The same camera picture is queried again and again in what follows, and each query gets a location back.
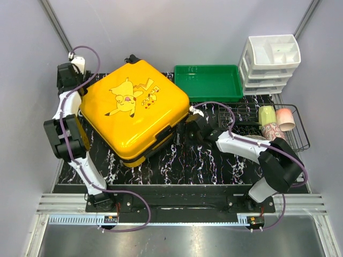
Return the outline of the yellow Pikachu suitcase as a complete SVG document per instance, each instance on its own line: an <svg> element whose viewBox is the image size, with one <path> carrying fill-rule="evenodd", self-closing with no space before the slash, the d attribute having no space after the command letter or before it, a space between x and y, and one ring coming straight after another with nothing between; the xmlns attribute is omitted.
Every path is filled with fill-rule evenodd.
<svg viewBox="0 0 343 257"><path fill-rule="evenodd" d="M126 64L90 85L80 111L127 167L154 155L188 115L187 94L147 61Z"/></svg>

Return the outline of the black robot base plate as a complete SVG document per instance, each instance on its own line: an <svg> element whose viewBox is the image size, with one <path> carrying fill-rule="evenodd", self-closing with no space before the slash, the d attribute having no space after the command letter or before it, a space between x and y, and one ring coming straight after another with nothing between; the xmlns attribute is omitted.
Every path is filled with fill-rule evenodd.
<svg viewBox="0 0 343 257"><path fill-rule="evenodd" d="M115 193L109 203L89 200L86 212L118 211L121 223L176 224L236 222L238 214L275 213L272 197L262 203L248 198L249 185L128 186L134 194Z"/></svg>

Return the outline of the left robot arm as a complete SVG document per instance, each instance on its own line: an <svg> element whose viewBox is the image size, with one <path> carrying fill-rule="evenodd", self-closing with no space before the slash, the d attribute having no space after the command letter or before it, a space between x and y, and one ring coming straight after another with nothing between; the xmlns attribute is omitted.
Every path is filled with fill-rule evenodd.
<svg viewBox="0 0 343 257"><path fill-rule="evenodd" d="M85 59L77 56L57 67L59 105L52 119L43 128L54 155L69 164L87 188L87 205L98 211L109 212L115 208L116 199L107 192L107 183L90 157L90 142L79 119L78 112L84 89L79 86L89 73Z"/></svg>

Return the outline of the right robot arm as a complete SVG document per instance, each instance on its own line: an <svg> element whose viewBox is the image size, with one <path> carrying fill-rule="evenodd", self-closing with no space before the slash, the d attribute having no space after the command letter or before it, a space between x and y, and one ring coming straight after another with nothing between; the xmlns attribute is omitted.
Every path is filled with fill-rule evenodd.
<svg viewBox="0 0 343 257"><path fill-rule="evenodd" d="M303 163L283 138L257 140L214 127L200 110L190 111L185 124L190 138L222 153L249 159L261 167L262 178L238 201L238 206L249 212L256 212L267 198L287 193L304 172Z"/></svg>

